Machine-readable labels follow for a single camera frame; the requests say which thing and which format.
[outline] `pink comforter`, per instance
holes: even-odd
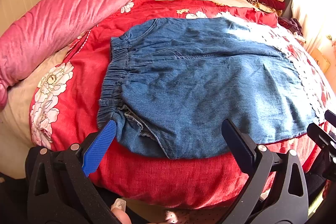
[[[0,109],[9,86],[128,1],[41,0],[15,21],[0,37]]]

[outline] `bed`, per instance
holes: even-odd
[[[76,29],[75,37],[69,34],[65,41],[63,37],[66,47],[51,52],[29,77],[8,90],[7,104],[0,113],[0,172],[22,178],[30,147],[67,149],[73,142],[80,142],[97,131],[100,89],[110,62],[110,38],[119,37],[131,27],[153,18],[167,17],[225,18],[264,34],[268,45],[287,54],[299,74],[307,79],[305,95],[316,101],[314,111],[319,113],[318,122],[326,131],[330,130],[322,113],[326,109],[333,110],[335,95],[313,58],[286,29],[277,25],[274,15],[260,12],[246,0],[123,0],[117,11],[96,24],[80,31]],[[52,92],[43,93],[43,88],[55,75],[62,80],[53,88],[56,92],[48,97]],[[40,98],[44,96],[48,105],[41,105]],[[44,129],[52,133],[47,138],[41,138],[36,127],[44,121],[47,121]],[[266,143],[272,151],[295,149],[305,171],[319,152],[306,134]],[[127,198],[171,208],[195,209],[230,204],[247,175],[240,172],[230,153],[200,160],[171,160],[137,155],[114,141],[100,168],[90,178],[96,185]],[[272,180],[270,176],[266,188]],[[141,182],[145,181],[150,182],[144,186]],[[153,191],[153,185],[160,190]],[[200,197],[194,195],[196,192],[204,194]]]

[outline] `flower center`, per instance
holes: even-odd
[[[49,77],[47,78],[47,83],[49,85],[52,85],[56,82],[57,80],[57,76],[56,75],[49,75]]]

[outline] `silver bolt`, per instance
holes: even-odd
[[[70,146],[70,149],[71,149],[71,150],[74,150],[74,151],[78,150],[78,148],[79,148],[79,144],[78,144],[78,143],[73,143],[73,144]]]
[[[41,150],[40,150],[40,154],[41,155],[44,155],[45,153],[47,153],[48,152],[48,149],[46,149],[46,148],[42,148]]]
[[[290,153],[293,157],[295,157],[295,156],[297,155],[296,151],[293,150],[293,149],[289,150],[289,153]]]
[[[258,149],[262,152],[265,152],[267,150],[267,147],[264,146],[263,144],[258,145]]]

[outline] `red blanket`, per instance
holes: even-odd
[[[132,26],[152,18],[210,18],[216,17],[219,12],[230,12],[247,21],[271,27],[277,25],[274,14],[256,12],[250,8],[218,6],[210,1],[131,0],[120,11],[76,39],[64,63],[51,69],[42,79],[36,94],[45,92],[49,101],[42,108],[36,107],[34,99],[31,103],[32,140],[53,150],[64,150],[72,143],[82,142],[89,133],[97,131],[98,100],[110,62],[111,37],[121,36]],[[316,64],[310,64],[307,53],[300,49],[285,29],[263,28],[269,32],[267,37],[286,40],[290,58],[295,58],[302,66],[310,68],[311,77],[320,85],[316,93],[326,108],[330,96],[314,69]],[[36,129],[39,125],[49,128],[51,133],[45,135],[39,132]],[[329,130],[328,123],[322,126]],[[268,148],[282,153],[295,149],[305,171],[310,168],[319,152],[307,135],[270,144]],[[265,189],[270,187],[273,177],[269,177]],[[228,205],[242,189],[247,175],[240,172],[231,153],[201,160],[154,159],[133,154],[114,140],[90,179],[94,184],[123,197],[166,207],[202,208]]]

